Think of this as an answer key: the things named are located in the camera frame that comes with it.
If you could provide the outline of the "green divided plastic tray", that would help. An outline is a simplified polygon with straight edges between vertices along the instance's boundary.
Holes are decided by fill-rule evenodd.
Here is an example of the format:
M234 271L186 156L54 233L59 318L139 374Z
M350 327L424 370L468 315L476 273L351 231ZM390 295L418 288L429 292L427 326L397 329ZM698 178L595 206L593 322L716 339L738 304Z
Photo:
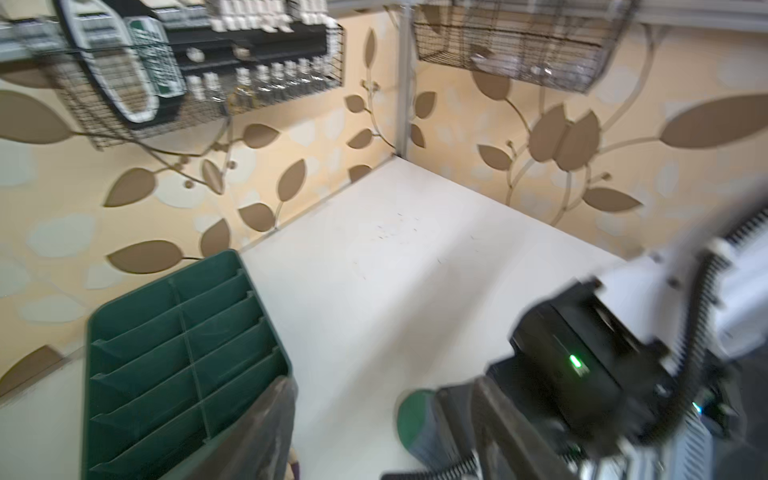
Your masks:
M104 304L85 348L85 479L162 477L292 373L233 250Z

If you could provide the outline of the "purple sock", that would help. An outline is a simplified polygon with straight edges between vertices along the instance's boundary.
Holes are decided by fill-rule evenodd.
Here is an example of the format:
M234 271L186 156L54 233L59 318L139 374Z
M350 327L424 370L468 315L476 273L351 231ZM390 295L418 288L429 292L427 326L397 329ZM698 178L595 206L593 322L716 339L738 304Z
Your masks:
M299 480L300 479L300 463L296 451L291 448L288 452L287 467L285 470L284 480Z

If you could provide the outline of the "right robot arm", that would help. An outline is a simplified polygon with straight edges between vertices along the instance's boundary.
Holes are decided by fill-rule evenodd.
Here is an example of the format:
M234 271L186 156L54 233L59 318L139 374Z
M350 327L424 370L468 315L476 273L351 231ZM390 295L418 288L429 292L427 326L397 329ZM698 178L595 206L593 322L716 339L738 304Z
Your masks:
M742 430L736 363L767 342L766 198L532 305L508 340L482 375L400 400L415 478L709 476L690 441Z

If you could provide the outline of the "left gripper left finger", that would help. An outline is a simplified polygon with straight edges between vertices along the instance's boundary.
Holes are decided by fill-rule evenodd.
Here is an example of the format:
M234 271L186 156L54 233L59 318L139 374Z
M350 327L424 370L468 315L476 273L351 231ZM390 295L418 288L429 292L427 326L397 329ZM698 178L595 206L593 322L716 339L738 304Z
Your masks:
M278 377L221 437L164 477L284 479L288 452L293 448L297 397L295 380Z

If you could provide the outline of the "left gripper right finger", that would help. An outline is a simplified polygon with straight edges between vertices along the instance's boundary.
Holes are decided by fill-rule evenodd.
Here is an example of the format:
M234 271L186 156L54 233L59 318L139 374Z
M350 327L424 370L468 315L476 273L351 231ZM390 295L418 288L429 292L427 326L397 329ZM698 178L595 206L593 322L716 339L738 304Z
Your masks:
M482 478L505 477L499 458L508 465L509 479L576 477L490 378L473 381L470 408Z

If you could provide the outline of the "blue orange striped sock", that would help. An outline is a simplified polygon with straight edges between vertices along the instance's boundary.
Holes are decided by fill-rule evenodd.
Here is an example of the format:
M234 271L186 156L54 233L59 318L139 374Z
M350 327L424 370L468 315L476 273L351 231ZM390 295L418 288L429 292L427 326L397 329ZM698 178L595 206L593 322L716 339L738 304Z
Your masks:
M470 421L471 386L407 393L396 411L396 431L405 450L430 470L457 464L473 453Z

